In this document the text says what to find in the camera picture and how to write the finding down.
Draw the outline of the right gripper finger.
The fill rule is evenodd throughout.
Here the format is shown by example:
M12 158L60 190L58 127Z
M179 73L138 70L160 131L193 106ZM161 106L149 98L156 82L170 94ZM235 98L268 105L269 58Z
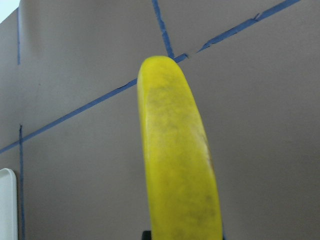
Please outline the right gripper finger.
M144 230L141 235L141 240L152 240L152 232L150 230Z

